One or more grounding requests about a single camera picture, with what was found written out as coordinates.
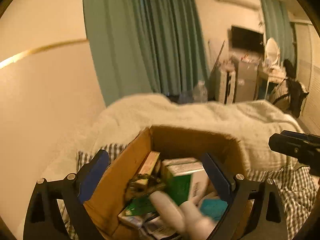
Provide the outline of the white handheld hair dryer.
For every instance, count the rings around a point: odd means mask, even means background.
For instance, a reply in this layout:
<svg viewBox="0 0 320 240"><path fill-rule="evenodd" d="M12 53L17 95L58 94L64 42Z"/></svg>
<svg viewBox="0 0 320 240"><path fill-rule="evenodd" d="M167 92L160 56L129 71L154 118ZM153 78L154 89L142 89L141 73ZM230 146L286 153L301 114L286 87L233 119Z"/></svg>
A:
<svg viewBox="0 0 320 240"><path fill-rule="evenodd" d="M163 222L185 239L207 239L216 227L216 223L191 201L177 205L162 191L150 194L149 200Z"/></svg>

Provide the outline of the green snack bag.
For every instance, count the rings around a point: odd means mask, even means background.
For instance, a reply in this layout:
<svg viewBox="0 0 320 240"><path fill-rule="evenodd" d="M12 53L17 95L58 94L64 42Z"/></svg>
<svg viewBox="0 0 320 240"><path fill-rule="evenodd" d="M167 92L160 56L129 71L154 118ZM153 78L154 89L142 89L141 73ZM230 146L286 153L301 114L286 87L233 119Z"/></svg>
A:
<svg viewBox="0 0 320 240"><path fill-rule="evenodd" d="M144 216L148 213L155 213L156 209L149 200L150 194L155 191L163 191L177 204L180 205L189 198L190 191L189 175L172 177L163 180L158 176L134 176L127 185L125 201L127 206L124 209L126 216Z"/></svg>

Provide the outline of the grey white checkered bedsheet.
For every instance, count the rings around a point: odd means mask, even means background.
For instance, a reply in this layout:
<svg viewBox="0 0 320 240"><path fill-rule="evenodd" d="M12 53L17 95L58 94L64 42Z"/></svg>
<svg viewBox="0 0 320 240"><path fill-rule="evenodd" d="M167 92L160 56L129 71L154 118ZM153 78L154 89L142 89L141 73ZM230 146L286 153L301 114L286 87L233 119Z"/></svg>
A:
<svg viewBox="0 0 320 240"><path fill-rule="evenodd" d="M123 144L109 144L102 146L101 149L108 152L109 164L111 165L126 147L127 145ZM95 153L78 151L76 154L76 171L78 172L84 164L89 163L94 156ZM305 165L300 167L287 165L278 171L250 170L247 175L249 180L264 181L271 178L276 183L286 216L288 239L293 239L300 230L316 201L318 190L309 171L310 167ZM79 239L70 223L64 202L62 200L57 202L70 238Z"/></svg>

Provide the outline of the black clothes on chair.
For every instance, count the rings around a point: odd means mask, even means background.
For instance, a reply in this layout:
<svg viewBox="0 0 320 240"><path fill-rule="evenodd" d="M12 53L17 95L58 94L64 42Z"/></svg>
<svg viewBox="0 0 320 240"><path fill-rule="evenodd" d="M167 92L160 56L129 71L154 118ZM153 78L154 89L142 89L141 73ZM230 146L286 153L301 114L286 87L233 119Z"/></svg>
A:
<svg viewBox="0 0 320 240"><path fill-rule="evenodd" d="M296 80L296 71L289 59L284 60L283 66L286 77L272 90L268 101L283 113L298 119L302 103L309 92L301 82Z"/></svg>

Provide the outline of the cream knitted blanket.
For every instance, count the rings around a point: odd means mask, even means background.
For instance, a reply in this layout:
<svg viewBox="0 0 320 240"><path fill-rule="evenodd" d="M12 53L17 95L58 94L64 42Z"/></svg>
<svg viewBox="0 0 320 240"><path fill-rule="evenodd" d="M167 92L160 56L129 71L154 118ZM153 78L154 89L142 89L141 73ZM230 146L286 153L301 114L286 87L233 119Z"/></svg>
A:
<svg viewBox="0 0 320 240"><path fill-rule="evenodd" d="M223 105L210 101L179 105L161 94L126 96L109 105L91 126L81 127L59 143L56 155L42 173L59 180L76 169L76 154L95 154L109 144L129 144L152 125L165 125L229 134L240 145L248 172L299 168L297 159L270 150L271 135L284 130L301 132L296 120L266 100Z"/></svg>

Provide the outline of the large brown cardboard box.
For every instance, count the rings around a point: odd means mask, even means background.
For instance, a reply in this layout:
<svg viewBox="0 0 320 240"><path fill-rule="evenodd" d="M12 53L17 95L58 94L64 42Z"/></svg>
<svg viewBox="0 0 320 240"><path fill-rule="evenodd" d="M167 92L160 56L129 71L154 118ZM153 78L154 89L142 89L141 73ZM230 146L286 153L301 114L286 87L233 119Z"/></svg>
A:
<svg viewBox="0 0 320 240"><path fill-rule="evenodd" d="M105 171L84 207L105 239L138 239L138 231L118 220L125 207L125 191L149 152L161 158L193 157L202 160L206 153L231 172L245 174L238 139L232 135L170 126L151 126L140 132Z"/></svg>

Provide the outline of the white dressing table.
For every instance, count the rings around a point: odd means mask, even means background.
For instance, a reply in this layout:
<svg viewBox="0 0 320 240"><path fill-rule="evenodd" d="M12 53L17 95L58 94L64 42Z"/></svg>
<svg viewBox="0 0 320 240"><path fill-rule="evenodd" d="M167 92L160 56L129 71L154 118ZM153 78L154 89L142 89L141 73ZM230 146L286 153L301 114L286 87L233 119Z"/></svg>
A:
<svg viewBox="0 0 320 240"><path fill-rule="evenodd" d="M286 72L284 68L264 68L263 66L259 66L255 89L255 100L266 100L270 84L280 84L285 77Z"/></svg>

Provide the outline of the grey small cabinet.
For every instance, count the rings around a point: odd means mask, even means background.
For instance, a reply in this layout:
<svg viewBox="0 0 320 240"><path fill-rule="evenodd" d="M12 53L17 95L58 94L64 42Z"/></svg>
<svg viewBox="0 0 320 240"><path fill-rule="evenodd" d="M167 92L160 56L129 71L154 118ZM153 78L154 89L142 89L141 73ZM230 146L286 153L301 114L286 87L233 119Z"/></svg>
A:
<svg viewBox="0 0 320 240"><path fill-rule="evenodd" d="M258 65L239 60L233 56L236 71L234 102L253 101L257 86Z"/></svg>

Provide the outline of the clear plastic water bottle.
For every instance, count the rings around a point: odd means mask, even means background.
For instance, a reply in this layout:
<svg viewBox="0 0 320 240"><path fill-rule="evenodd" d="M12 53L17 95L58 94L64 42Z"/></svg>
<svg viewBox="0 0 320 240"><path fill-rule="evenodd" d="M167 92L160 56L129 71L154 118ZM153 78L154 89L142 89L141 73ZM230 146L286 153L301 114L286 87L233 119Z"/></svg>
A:
<svg viewBox="0 0 320 240"><path fill-rule="evenodd" d="M208 101L208 91L204 81L198 81L197 85L193 88L193 100L199 103Z"/></svg>

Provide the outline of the teal green curtain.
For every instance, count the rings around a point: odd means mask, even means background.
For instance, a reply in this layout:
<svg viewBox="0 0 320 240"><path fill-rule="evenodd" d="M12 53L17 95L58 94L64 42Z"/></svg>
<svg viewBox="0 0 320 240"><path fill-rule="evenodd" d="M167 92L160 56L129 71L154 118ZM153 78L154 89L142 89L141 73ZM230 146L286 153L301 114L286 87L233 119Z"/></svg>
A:
<svg viewBox="0 0 320 240"><path fill-rule="evenodd" d="M106 105L136 93L179 95L207 81L195 0L83 0Z"/></svg>

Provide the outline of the black wall television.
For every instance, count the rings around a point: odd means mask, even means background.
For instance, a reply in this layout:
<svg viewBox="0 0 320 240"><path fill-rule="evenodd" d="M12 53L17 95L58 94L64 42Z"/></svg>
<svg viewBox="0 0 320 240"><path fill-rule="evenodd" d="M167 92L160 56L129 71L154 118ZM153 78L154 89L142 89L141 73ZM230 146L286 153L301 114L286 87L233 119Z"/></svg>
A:
<svg viewBox="0 0 320 240"><path fill-rule="evenodd" d="M264 53L264 36L262 33L237 26L231 26L232 48L255 53Z"/></svg>

